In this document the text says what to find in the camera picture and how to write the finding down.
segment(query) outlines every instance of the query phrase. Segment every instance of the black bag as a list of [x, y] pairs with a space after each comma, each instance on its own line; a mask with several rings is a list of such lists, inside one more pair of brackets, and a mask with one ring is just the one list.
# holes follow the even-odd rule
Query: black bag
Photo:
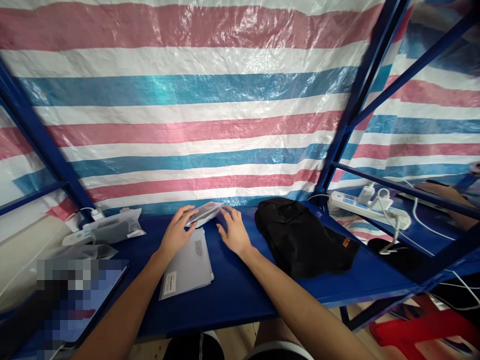
[[258, 204], [255, 223], [280, 269], [292, 278], [343, 273], [360, 245], [322, 225], [298, 201], [276, 197]]

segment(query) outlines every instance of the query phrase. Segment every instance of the person's left hand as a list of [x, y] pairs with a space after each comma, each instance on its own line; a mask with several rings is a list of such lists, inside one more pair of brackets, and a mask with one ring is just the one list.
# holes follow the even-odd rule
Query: person's left hand
[[193, 210], [195, 206], [187, 205], [179, 208], [170, 224], [168, 225], [165, 235], [161, 240], [159, 252], [164, 252], [170, 258], [173, 258], [175, 254], [189, 241], [190, 237], [195, 231], [195, 226], [197, 225], [194, 222], [188, 231], [185, 231], [185, 224], [188, 222], [190, 217], [196, 213], [198, 210]]

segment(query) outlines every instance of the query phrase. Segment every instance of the charger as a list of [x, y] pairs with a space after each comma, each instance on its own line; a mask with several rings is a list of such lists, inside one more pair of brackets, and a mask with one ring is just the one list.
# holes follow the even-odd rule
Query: charger
[[[385, 195], [380, 195], [380, 192], [382, 190], [385, 190], [387, 193]], [[393, 203], [394, 201], [390, 198], [390, 191], [381, 188], [380, 190], [378, 190], [376, 198], [373, 199], [370, 205], [370, 209], [374, 211], [385, 212], [390, 208], [390, 206], [392, 206]]]
[[362, 205], [368, 205], [373, 195], [375, 195], [374, 182], [363, 187], [357, 201]]
[[104, 213], [99, 208], [92, 209], [92, 211], [90, 212], [90, 215], [95, 221], [103, 219], [105, 217]]

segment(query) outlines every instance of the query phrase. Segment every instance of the white cable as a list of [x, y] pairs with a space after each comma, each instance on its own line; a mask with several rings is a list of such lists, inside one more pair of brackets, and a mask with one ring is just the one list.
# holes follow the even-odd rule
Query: white cable
[[310, 197], [307, 199], [307, 201], [310, 200], [310, 199], [316, 198], [317, 196], [326, 196], [327, 198], [330, 197], [330, 195], [327, 195], [327, 194], [317, 194], [317, 195], [312, 195], [312, 196], [310, 196]]
[[[462, 288], [462, 289], [466, 289], [465, 286], [463, 285], [457, 285], [457, 284], [451, 284], [451, 283], [448, 283], [448, 282], [439, 282], [438, 283], [439, 285], [449, 285], [449, 286], [454, 286], [454, 287], [457, 287], [457, 288]], [[480, 290], [480, 287], [471, 287], [469, 286], [470, 289], [473, 289], [473, 290]]]
[[[378, 190], [378, 193], [377, 193], [377, 196], [380, 195], [380, 192], [382, 190], [385, 190], [387, 191], [388, 195], [390, 196], [390, 191], [386, 188], [381, 188], [380, 190]], [[395, 228], [395, 226], [392, 225], [392, 223], [390, 222], [390, 219], [388, 218], [387, 216], [387, 212], [385, 211], [384, 209], [384, 206], [382, 204], [382, 202], [380, 201], [380, 206], [381, 206], [381, 209], [383, 211], [383, 215], [385, 215], [385, 218], [386, 220], [388, 221], [388, 223], [390, 224], [390, 226], [392, 228]], [[419, 248], [423, 249], [425, 252], [427, 252], [428, 254], [432, 255], [432, 256], [435, 256], [433, 253], [431, 253], [430, 251], [428, 251], [426, 248], [424, 248], [423, 246], [420, 246], [419, 244], [417, 244], [415, 241], [413, 241], [411, 238], [409, 238], [408, 236], [406, 236], [404, 233], [402, 233], [400, 230], [396, 230], [398, 231], [400, 234], [402, 234], [405, 238], [407, 238], [408, 240], [410, 240], [412, 243], [414, 243], [415, 245], [417, 245]], [[454, 306], [452, 306], [451, 304], [449, 304], [448, 302], [444, 301], [442, 298], [440, 298], [439, 296], [436, 296], [434, 295], [435, 297], [437, 297], [438, 299], [440, 299], [440, 301], [442, 301], [443, 303], [445, 303], [446, 305], [448, 305], [449, 307], [451, 307], [452, 309], [455, 309], [455, 310], [460, 310], [460, 311], [464, 311], [464, 310], [474, 310], [474, 309], [480, 309], [480, 299], [477, 297], [477, 295], [475, 295], [475, 293], [472, 291], [472, 289], [465, 283], [465, 281], [463, 281], [463, 279], [455, 272], [455, 271], [452, 271], [452, 270], [448, 270], [448, 269], [445, 269], [446, 271], [449, 271], [451, 273], [453, 273], [457, 278], [458, 280], [460, 280], [460, 282], [464, 285], [464, 286], [461, 286], [461, 287], [464, 287], [465, 289], [468, 290], [468, 292], [473, 296], [473, 298], [476, 300], [477, 302], [477, 305], [476, 306], [471, 306], [471, 307], [465, 307], [465, 308], [456, 308]]]
[[65, 347], [65, 343], [63, 343], [62, 345], [60, 345], [60, 347], [53, 353], [53, 355], [51, 356], [50, 360], [53, 360], [53, 358], [59, 353], [60, 350], [62, 350], [63, 348]]
[[[91, 207], [82, 207], [80, 210], [93, 210]], [[8, 287], [14, 282], [14, 280], [17, 278], [17, 276], [19, 276], [26, 268], [28, 268], [30, 266], [31, 263], [34, 262], [34, 260], [37, 258], [37, 256], [40, 255], [40, 253], [45, 250], [45, 248], [47, 247], [48, 244], [50, 244], [52, 242], [53, 239], [55, 239], [55, 236], [59, 233], [59, 231], [64, 227], [64, 224], [70, 220], [76, 213], [78, 213], [80, 210], [77, 210], [75, 211], [73, 214], [71, 214], [69, 217], [66, 218], [66, 220], [64, 222], [62, 222], [62, 224], [60, 225], [60, 227], [58, 228], [57, 231], [55, 231], [55, 233], [52, 235], [52, 237], [50, 238], [50, 240], [48, 240], [45, 245], [42, 246], [42, 248], [40, 249], [39, 252], [36, 253], [36, 255], [28, 262], [27, 265], [25, 265], [24, 267], [22, 267], [16, 274], [14, 277], [11, 278], [11, 280], [5, 285], [5, 287], [2, 289], [2, 291], [0, 291], [0, 298], [2, 297], [2, 295], [5, 293], [5, 291], [7, 291]]]
[[[401, 181], [407, 183], [408, 185], [410, 185], [410, 187], [414, 188], [414, 186], [413, 186], [410, 182], [408, 182], [407, 180], [402, 179], [401, 177], [385, 176], [384, 178], [385, 178], [385, 179], [390, 178], [390, 179], [401, 180]], [[444, 234], [442, 234], [441, 232], [435, 231], [435, 230], [433, 230], [432, 228], [430, 228], [430, 227], [428, 227], [427, 225], [425, 225], [425, 224], [419, 219], [419, 217], [417, 216], [417, 206], [418, 206], [418, 204], [419, 204], [419, 198], [418, 198], [418, 197], [415, 197], [415, 200], [414, 200], [414, 202], [413, 202], [413, 209], [412, 209], [412, 211], [411, 211], [412, 214], [413, 214], [414, 219], [415, 219], [420, 225], [422, 225], [424, 228], [430, 230], [432, 233], [435, 233], [435, 234], [437, 234], [437, 235], [440, 235], [441, 237], [444, 237], [444, 238], [446, 238], [446, 239], [448, 239], [448, 240], [455, 241], [454, 238], [452, 238], [452, 237], [450, 237], [450, 236], [447, 236], [447, 235], [444, 235]]]
[[[378, 192], [382, 191], [382, 190], [386, 190], [388, 192], [388, 195], [390, 195], [390, 191], [386, 188], [381, 188], [380, 190], [378, 190]], [[390, 224], [390, 226], [392, 228], [395, 229], [395, 226], [390, 222], [390, 219], [389, 217], [387, 216], [387, 212], [385, 211], [385, 208], [384, 208], [384, 205], [382, 204], [382, 202], [380, 202], [380, 206], [381, 206], [381, 210], [383, 211], [383, 215], [385, 215], [385, 218], [386, 220], [388, 221], [388, 223]], [[417, 245], [420, 249], [422, 249], [423, 251], [425, 251], [426, 253], [432, 255], [432, 256], [435, 256], [433, 253], [431, 253], [430, 251], [428, 251], [426, 248], [424, 248], [423, 246], [417, 244], [415, 241], [413, 241], [411, 238], [409, 238], [408, 236], [406, 236], [403, 232], [401, 232], [400, 230], [398, 230], [398, 232], [406, 239], [410, 240], [413, 244]]]

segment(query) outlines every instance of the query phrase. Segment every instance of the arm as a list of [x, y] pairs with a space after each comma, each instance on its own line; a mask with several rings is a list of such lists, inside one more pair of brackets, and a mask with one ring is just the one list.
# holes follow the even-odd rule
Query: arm
[[[436, 194], [438, 196], [450, 199], [452, 201], [456, 201], [457, 203], [468, 205], [474, 208], [474, 206], [471, 203], [469, 203], [467, 200], [465, 200], [465, 198], [453, 187], [442, 186], [442, 185], [438, 185], [430, 182], [423, 182], [415, 185], [415, 187], [425, 190], [429, 193]], [[465, 231], [469, 230], [470, 228], [473, 228], [479, 222], [474, 218], [459, 214], [458, 212], [455, 212], [455, 211], [447, 210], [447, 212], [448, 212], [448, 215], [450, 215], [453, 218], [453, 220], [456, 221], [458, 226]]]
[[193, 208], [189, 205], [178, 209], [168, 225], [160, 248], [86, 338], [73, 355], [73, 360], [127, 358], [160, 278], [195, 231], [196, 223], [188, 231], [184, 230], [190, 216], [198, 212], [191, 210]]
[[231, 216], [221, 209], [228, 226], [226, 233], [217, 225], [221, 238], [248, 266], [305, 349], [315, 359], [375, 359], [333, 313], [252, 246], [242, 214], [226, 208]]

